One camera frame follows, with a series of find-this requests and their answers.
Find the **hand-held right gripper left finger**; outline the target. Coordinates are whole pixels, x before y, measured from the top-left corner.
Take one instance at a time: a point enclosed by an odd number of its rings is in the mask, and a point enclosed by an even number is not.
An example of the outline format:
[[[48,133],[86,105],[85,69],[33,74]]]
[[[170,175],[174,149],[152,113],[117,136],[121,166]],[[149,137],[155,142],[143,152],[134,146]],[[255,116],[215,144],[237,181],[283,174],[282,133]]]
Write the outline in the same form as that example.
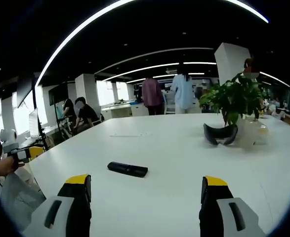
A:
[[[33,213],[24,237],[88,237],[91,223],[91,176],[66,180],[56,196],[47,198]]]

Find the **person's left hand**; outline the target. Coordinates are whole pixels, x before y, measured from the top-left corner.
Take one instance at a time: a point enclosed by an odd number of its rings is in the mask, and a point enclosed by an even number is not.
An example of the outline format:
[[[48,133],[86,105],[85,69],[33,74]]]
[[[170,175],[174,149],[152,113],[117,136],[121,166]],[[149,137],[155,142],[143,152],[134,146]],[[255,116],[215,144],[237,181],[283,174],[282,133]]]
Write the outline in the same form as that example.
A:
[[[8,156],[0,160],[0,176],[7,176],[10,173],[15,172],[18,168],[23,167],[24,162],[20,161],[13,156]]]

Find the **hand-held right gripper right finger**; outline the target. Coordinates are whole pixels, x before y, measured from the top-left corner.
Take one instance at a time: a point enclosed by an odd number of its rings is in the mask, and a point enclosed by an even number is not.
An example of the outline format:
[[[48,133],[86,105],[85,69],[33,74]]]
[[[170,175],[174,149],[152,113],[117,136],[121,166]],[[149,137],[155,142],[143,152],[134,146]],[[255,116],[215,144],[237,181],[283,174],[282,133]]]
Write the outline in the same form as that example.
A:
[[[239,197],[233,197],[222,179],[204,176],[202,179],[202,237],[264,237],[258,215]]]

